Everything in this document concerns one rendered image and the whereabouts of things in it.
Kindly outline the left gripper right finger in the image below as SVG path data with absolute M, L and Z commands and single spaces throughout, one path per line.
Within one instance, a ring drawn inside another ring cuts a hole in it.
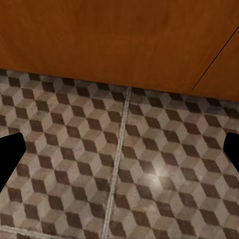
M 239 172 L 239 134 L 228 132 L 223 150 Z

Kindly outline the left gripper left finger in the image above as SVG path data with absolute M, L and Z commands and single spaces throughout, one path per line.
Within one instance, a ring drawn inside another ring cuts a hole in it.
M 0 192 L 26 151 L 21 132 L 0 138 Z

